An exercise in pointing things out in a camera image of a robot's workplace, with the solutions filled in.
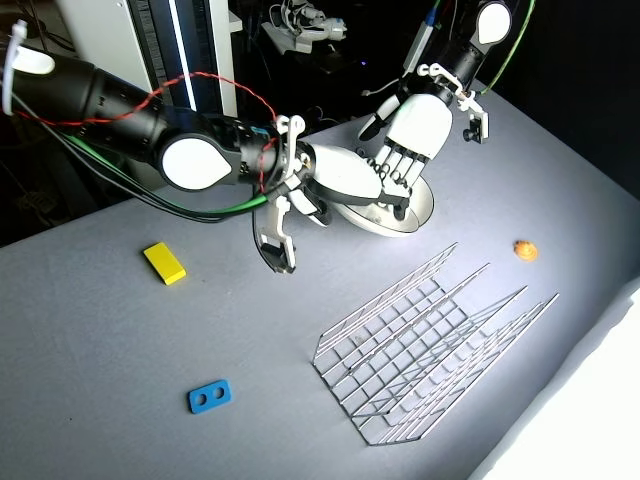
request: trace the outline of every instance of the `table surface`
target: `table surface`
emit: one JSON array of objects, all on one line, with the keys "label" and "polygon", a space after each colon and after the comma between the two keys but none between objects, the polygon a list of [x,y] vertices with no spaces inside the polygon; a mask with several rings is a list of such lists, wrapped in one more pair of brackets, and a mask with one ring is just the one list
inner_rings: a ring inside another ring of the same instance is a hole
[{"label": "table surface", "polygon": [[[424,172],[423,229],[390,239],[292,214],[290,276],[261,263],[248,217],[202,225],[138,201],[0,250],[0,477],[466,478],[640,267],[640,204],[498,96],[483,103],[490,142],[465,143],[456,113]],[[353,147],[360,124],[314,141]],[[247,194],[165,193],[201,208]],[[171,287],[141,254],[159,241],[189,272]],[[560,297],[427,438],[367,447],[310,364],[318,337],[454,242],[441,283],[491,263],[467,308],[523,285],[507,313]],[[187,392],[218,379],[233,402],[191,414]]]}]

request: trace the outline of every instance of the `yellow sponge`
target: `yellow sponge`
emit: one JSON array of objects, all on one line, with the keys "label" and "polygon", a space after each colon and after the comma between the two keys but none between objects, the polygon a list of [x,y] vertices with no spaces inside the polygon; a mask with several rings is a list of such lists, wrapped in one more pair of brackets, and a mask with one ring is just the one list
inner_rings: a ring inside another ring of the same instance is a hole
[{"label": "yellow sponge", "polygon": [[182,277],[187,276],[187,271],[180,265],[178,259],[163,242],[156,243],[153,247],[147,248],[143,253],[167,285],[171,285]]}]

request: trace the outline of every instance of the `blue block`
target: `blue block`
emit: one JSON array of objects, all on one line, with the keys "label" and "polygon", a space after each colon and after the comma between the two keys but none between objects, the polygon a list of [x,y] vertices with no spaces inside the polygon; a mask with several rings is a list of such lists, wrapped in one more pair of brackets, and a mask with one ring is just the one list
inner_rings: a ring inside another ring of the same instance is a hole
[{"label": "blue block", "polygon": [[231,401],[231,386],[219,380],[189,392],[191,413],[203,413]]}]

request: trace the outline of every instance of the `wire basket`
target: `wire basket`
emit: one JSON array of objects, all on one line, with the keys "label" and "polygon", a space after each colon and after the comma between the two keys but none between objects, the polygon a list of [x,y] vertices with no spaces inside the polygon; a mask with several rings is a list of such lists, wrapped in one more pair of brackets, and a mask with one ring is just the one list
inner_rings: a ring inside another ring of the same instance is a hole
[{"label": "wire basket", "polygon": [[313,365],[369,445],[423,438],[555,301],[514,320],[491,321],[523,287],[468,315],[455,296],[489,265],[448,291],[434,278],[447,248],[322,334]]}]

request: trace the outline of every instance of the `green wire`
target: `green wire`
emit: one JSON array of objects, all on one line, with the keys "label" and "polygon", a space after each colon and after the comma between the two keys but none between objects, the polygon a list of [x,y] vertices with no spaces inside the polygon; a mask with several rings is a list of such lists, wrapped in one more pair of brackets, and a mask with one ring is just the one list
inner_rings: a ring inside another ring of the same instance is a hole
[{"label": "green wire", "polygon": [[511,60],[511,57],[513,57],[513,54],[515,53],[515,51],[517,50],[518,45],[520,44],[520,40],[522,40],[522,36],[524,35],[525,30],[527,29],[527,25],[529,25],[529,19],[531,18],[531,14],[533,13],[533,7],[535,7],[535,5],[536,5],[536,0],[530,0],[529,10],[527,11],[527,16],[524,19],[524,23],[522,24],[522,28],[520,29],[520,33],[518,34],[518,38],[516,38],[516,41],[513,43],[513,46],[509,51],[509,55],[507,55],[507,58],[505,59],[502,66],[500,67],[500,70],[498,70],[498,73],[496,73],[496,76],[493,77],[493,80],[491,80],[489,85],[487,85],[485,89],[480,92],[480,95],[486,94],[489,90],[493,88],[493,86],[497,83],[497,81],[502,76],[502,73],[504,72],[504,70],[507,68],[507,65],[509,65],[509,61]]},{"label": "green wire", "polygon": [[[122,178],[126,178],[127,180],[137,184],[140,188],[144,189],[144,187],[142,187],[142,185],[138,184],[138,182],[136,182],[133,178],[131,178],[126,173],[124,173],[122,170],[120,170],[118,167],[113,165],[110,161],[108,161],[106,158],[104,158],[102,155],[100,155],[98,152],[96,152],[93,148],[91,148],[89,145],[87,145],[84,141],[80,140],[77,137],[73,137],[73,136],[70,136],[70,135],[65,135],[65,137],[70,142],[72,142],[74,145],[80,147],[85,153],[87,153],[92,158],[94,158],[95,160],[97,160],[98,162],[103,164],[105,167],[107,167],[109,170],[111,170],[112,172],[114,172],[118,176],[120,176]],[[190,209],[188,209],[186,207],[183,207],[182,205],[179,205],[177,203],[172,202],[171,200],[166,200],[165,199],[165,201],[170,203],[171,205],[173,205],[175,207],[182,208],[183,210],[190,210]],[[238,205],[232,205],[232,206],[226,207],[226,208],[221,208],[219,210],[211,210],[211,211],[207,211],[207,212],[204,212],[204,213],[212,214],[212,215],[225,214],[225,213],[236,213],[236,212],[240,212],[242,210],[248,210],[248,209],[255,208],[258,205],[262,205],[263,203],[266,203],[266,202],[267,202],[267,197],[266,196],[258,195],[256,197],[250,198],[249,200],[247,200],[244,203],[240,203]],[[195,213],[195,214],[201,213],[201,212],[197,212],[197,211],[193,211],[193,210],[190,210],[190,211]]]}]

